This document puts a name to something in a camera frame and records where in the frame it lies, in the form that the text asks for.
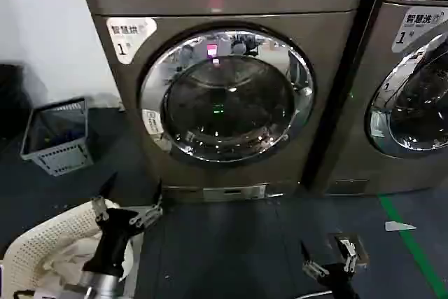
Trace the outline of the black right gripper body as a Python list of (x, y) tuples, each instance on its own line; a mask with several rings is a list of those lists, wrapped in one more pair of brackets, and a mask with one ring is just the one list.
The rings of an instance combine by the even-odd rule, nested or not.
[(323, 266), (328, 271), (324, 277), (320, 277), (320, 285), (332, 291), (335, 299), (360, 299), (351, 285), (353, 272), (344, 270), (344, 263), (331, 263)]

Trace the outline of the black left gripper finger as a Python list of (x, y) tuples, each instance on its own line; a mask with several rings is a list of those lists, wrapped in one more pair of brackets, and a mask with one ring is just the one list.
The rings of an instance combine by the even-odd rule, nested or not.
[(131, 210), (135, 215), (131, 217), (129, 224), (136, 230), (141, 232), (154, 224), (163, 215), (162, 181), (159, 181), (157, 184), (152, 204), (132, 207)]
[(95, 214), (95, 222), (98, 225), (104, 221), (108, 221), (109, 208), (118, 208), (118, 205), (109, 199), (109, 194), (114, 188), (117, 175), (117, 172), (112, 173), (112, 175), (110, 175), (110, 177), (101, 185), (99, 192), (91, 199), (92, 209)]

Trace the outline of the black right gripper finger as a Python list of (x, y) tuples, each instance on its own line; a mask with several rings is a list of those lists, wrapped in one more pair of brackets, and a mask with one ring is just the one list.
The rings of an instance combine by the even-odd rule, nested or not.
[(303, 241), (300, 242), (300, 248), (303, 258), (302, 269), (307, 275), (313, 279), (321, 279), (330, 274), (328, 270), (312, 260), (311, 255)]
[(343, 270), (346, 273), (354, 273), (355, 266), (358, 260), (356, 245), (354, 240), (350, 237), (335, 236), (337, 248), (344, 260)]

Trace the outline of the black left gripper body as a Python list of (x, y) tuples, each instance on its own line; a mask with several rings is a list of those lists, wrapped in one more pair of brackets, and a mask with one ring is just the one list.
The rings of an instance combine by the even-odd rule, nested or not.
[(94, 256), (84, 264), (83, 271), (108, 275), (123, 275), (122, 263), (130, 238), (141, 233), (141, 227), (130, 224), (138, 215), (136, 211), (121, 208), (108, 208), (107, 220), (97, 221), (101, 238)]

